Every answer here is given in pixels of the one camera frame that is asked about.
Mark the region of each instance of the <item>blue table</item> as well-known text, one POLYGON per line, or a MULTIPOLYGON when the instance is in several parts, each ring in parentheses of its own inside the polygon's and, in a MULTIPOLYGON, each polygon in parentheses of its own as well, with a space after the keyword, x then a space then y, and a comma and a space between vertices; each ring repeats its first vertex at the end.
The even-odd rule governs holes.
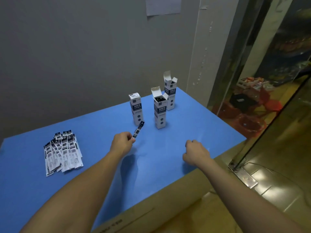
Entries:
MULTIPOLYGON (((155 127, 152 95, 142 98, 142 108, 145 125, 120 163, 93 228, 191 172, 193 167, 182 160, 187 139, 202 142, 212 158, 245 140, 178 88, 175 109, 167 111, 165 128, 155 127)), ((135 129, 126 102, 6 138, 0 149, 2 231, 18 232, 55 192, 109 151, 116 133, 135 129), (69 129, 76 134, 84 167, 46 177, 43 145, 54 133, 69 129)))

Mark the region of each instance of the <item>metal bracket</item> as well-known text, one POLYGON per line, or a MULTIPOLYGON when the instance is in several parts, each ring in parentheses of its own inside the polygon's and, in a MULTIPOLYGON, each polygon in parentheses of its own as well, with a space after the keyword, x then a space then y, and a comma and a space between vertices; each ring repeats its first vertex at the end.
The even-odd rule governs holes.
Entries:
POLYGON ((228 165, 228 168, 232 170, 232 172, 248 187, 248 188, 253 188, 255 187, 258 182, 243 168, 240 167, 239 169, 235 169, 235 164, 231 162, 228 165))

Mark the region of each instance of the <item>left arm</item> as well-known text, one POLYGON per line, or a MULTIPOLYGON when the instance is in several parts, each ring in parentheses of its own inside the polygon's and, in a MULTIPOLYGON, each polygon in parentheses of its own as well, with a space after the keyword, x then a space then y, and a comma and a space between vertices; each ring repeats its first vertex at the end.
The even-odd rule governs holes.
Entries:
POLYGON ((56 192, 21 233, 90 232, 119 161, 135 142, 131 137, 129 132, 116 134, 107 155, 56 192))

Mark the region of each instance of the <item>person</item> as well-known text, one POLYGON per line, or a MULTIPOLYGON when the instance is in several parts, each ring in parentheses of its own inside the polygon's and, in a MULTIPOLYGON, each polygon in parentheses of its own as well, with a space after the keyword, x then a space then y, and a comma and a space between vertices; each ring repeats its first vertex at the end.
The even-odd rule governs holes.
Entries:
MULTIPOLYGON (((21 233, 90 232, 118 163, 134 142, 129 132, 116 134, 107 155, 56 192, 21 229, 21 233)), ((200 142, 186 141, 183 160, 205 174, 243 232, 303 232, 283 212, 232 178, 200 142)))

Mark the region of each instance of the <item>forearm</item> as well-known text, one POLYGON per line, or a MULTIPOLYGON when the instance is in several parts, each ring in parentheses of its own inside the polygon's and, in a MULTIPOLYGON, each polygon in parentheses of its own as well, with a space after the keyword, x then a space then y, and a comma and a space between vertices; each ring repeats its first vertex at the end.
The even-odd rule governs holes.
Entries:
POLYGON ((298 224, 241 181, 232 178, 213 159, 205 158, 198 168, 243 232, 303 232, 298 224))
POLYGON ((90 232, 120 159, 119 154, 108 153, 76 176, 37 211, 22 232, 90 232))

